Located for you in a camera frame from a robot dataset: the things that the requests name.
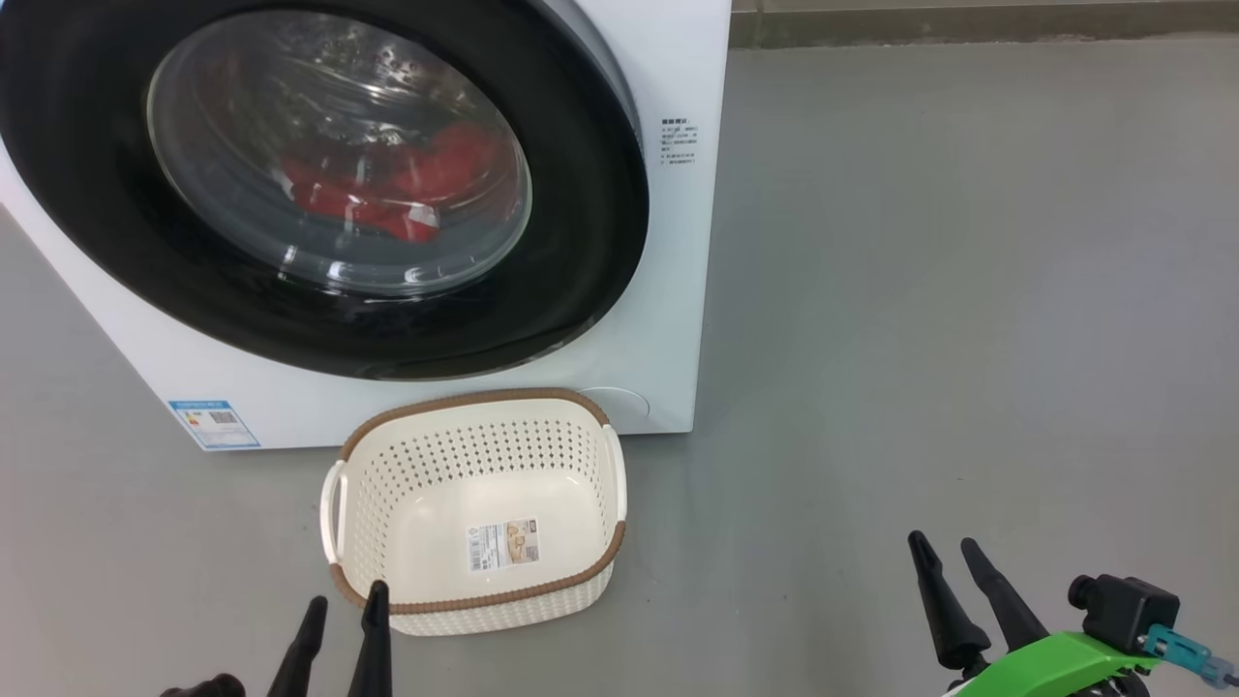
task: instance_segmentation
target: washing machine door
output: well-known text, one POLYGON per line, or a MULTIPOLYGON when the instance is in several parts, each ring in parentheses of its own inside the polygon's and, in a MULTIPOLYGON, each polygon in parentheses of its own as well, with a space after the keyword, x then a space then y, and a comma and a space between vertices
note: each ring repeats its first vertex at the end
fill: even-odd
POLYGON ((513 366, 620 297, 622 89, 518 0, 7 0, 0 136, 94 261, 245 352, 351 378, 513 366))

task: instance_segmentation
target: blue cable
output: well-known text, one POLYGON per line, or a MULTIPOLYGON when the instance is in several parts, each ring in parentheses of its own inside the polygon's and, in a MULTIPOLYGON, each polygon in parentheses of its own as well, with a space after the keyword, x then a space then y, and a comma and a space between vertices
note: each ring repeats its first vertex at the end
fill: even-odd
POLYGON ((1144 650, 1150 656, 1192 671, 1214 690, 1239 687, 1234 664, 1214 656, 1208 646, 1192 641, 1167 626, 1160 624, 1150 626, 1144 650))

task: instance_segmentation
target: white basket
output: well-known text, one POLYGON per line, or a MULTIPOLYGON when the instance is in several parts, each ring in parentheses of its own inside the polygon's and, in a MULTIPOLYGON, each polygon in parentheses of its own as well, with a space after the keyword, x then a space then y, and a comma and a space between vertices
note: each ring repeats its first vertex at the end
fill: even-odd
POLYGON ((387 582, 396 631, 509 629, 598 599, 627 498, 620 439, 593 402, 566 390, 452 397, 353 433, 322 487, 323 552, 357 605, 387 582))

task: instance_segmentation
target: brown basket rim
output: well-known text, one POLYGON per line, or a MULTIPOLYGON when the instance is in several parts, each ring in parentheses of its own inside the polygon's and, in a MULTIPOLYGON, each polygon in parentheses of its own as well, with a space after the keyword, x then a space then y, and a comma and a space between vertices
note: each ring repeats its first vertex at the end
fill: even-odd
MULTIPOLYGON (((441 400, 431 400, 429 402, 421 402, 418 405, 410 405, 408 407, 399 407, 395 410, 389 410, 378 415, 377 417, 368 420, 366 423, 359 426, 348 441, 344 442, 343 448, 339 449, 339 459, 348 462, 348 458, 353 454, 357 444, 361 443, 368 433, 375 428, 404 417, 411 417, 416 415, 424 415, 427 412, 436 412, 441 410, 451 410, 455 407, 467 407, 471 405, 484 405, 491 402, 512 402, 518 400, 565 400, 567 402, 574 402, 585 407, 590 415, 598 421, 600 426, 608 426, 611 422, 607 420, 606 412, 602 411, 592 400, 572 392, 571 390, 561 390, 554 387, 541 387, 541 389, 529 389, 529 390, 497 390, 491 392, 475 392, 471 395, 457 395, 455 397, 444 397, 441 400)), ((475 598, 461 598, 458 600, 439 600, 434 603, 396 603, 389 607, 388 612, 392 615, 424 615, 430 613, 450 613, 456 610, 470 610, 473 608, 487 608, 493 605, 502 605, 504 603, 515 603, 518 600, 528 600, 530 598, 536 598, 539 595, 546 595, 549 593, 555 593, 558 591, 564 591, 572 588, 574 586, 580 586, 589 582, 593 577, 602 573, 611 562, 615 561, 616 555, 620 552, 620 545, 623 543, 626 524, 624 521, 617 521, 615 527, 615 534, 611 536, 611 545, 602 553, 598 561, 593 562, 590 568, 572 574, 567 578, 561 578, 559 581, 551 581, 548 583, 541 583, 538 586, 530 586, 529 588, 520 588, 518 591, 509 591, 508 593, 496 593, 493 595, 478 595, 475 598)), ((348 578, 344 576, 344 568, 339 563, 331 565, 331 579, 336 583, 336 588, 339 593, 348 599, 351 603, 359 608, 366 607, 366 597, 357 592, 348 578)))

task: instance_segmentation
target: blue label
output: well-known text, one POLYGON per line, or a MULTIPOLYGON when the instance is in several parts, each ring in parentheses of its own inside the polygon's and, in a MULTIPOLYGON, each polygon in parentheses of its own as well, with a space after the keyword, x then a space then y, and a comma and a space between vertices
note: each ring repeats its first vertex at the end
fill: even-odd
POLYGON ((223 401, 169 402, 186 431, 207 451, 260 448, 258 438, 240 421, 237 410, 223 401))

